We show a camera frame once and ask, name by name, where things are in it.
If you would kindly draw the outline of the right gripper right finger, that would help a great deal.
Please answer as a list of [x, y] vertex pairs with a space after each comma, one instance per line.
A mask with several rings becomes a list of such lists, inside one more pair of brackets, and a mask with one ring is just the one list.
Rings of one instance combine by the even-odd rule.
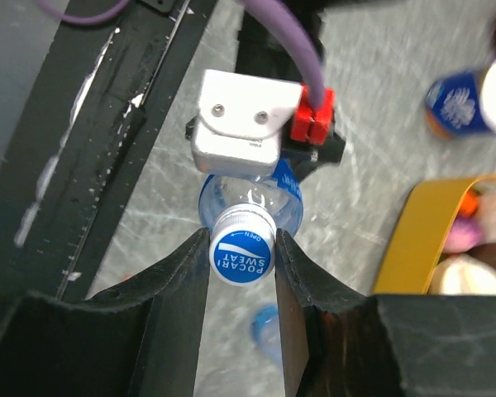
[[496, 296], [364, 296], [276, 238], [288, 396], [496, 396]]

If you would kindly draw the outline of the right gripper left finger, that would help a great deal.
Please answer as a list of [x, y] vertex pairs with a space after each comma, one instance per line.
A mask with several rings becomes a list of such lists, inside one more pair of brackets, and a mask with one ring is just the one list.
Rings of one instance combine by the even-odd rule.
[[210, 275], [202, 228], [91, 299], [0, 292], [0, 396], [190, 396]]

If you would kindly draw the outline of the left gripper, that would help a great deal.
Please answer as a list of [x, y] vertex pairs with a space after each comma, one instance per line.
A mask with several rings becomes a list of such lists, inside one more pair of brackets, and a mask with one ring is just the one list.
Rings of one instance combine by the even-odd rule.
[[205, 174], [236, 178], [265, 178], [274, 173], [280, 160], [287, 160], [298, 178], [310, 175], [325, 164], [341, 162], [346, 141], [334, 125], [325, 141], [315, 145], [295, 141], [290, 136], [292, 121], [271, 122], [269, 115], [254, 115], [246, 120], [212, 116], [192, 118], [185, 127], [193, 162]]

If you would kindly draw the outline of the blue bottle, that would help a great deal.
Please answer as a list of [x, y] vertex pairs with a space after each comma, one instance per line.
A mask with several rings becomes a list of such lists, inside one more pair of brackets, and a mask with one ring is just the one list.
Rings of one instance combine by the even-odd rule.
[[198, 215], [203, 227], [212, 228], [220, 213], [241, 203], [265, 209], [276, 227], [295, 236], [303, 220], [303, 196], [290, 164], [280, 160], [266, 178], [241, 179], [209, 175], [198, 198]]

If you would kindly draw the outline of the clear bottle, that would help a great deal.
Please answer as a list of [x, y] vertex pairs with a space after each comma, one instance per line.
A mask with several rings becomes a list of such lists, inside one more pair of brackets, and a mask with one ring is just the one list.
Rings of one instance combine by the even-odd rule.
[[279, 311], [275, 304], [259, 309], [251, 320], [250, 335], [257, 348], [274, 364], [282, 366]]

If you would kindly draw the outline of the blue cap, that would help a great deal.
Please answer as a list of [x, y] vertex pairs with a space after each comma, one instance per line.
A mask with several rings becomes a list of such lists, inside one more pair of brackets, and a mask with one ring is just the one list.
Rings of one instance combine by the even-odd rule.
[[262, 207], [232, 205], [220, 213], [212, 228], [210, 265], [229, 285], [258, 283], [274, 269], [276, 232], [274, 219]]

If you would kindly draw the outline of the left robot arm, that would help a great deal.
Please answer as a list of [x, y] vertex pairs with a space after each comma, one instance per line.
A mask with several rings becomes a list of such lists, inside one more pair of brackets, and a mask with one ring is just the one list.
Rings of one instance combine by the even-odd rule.
[[196, 168], [266, 177], [288, 160], [304, 179], [341, 163], [336, 94], [323, 80], [324, 1], [243, 1], [232, 72], [207, 69], [186, 126]]

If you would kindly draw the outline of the yellow plastic bin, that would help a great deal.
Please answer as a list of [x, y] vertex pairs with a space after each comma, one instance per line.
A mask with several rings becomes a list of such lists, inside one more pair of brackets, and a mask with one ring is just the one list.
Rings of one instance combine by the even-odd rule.
[[403, 206], [372, 287], [374, 294], [425, 294], [466, 192], [496, 187], [496, 174], [429, 179]]

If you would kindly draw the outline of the white paper bag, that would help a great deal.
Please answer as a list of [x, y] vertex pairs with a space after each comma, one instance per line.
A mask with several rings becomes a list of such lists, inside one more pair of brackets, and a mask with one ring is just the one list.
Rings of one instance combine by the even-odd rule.
[[453, 256], [439, 263], [429, 294], [496, 296], [496, 270], [471, 256]]

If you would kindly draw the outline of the purple onion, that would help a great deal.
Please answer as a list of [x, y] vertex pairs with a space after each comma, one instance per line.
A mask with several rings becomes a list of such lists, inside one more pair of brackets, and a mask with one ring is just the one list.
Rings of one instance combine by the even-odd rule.
[[447, 254], [466, 252], [479, 245], [483, 238], [483, 229], [475, 219], [457, 216], [447, 234], [443, 251]]

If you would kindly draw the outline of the orange carrot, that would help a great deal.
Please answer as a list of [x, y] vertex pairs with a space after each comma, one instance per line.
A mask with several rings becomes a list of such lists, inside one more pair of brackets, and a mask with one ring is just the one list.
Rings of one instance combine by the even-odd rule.
[[460, 202], [458, 214], [463, 217], [473, 216], [479, 207], [479, 195], [473, 190], [468, 190]]

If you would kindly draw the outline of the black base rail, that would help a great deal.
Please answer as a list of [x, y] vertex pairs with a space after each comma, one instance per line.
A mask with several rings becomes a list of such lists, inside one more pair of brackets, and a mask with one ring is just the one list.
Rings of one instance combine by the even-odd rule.
[[1, 159], [0, 291], [86, 295], [215, 6], [58, 27]]

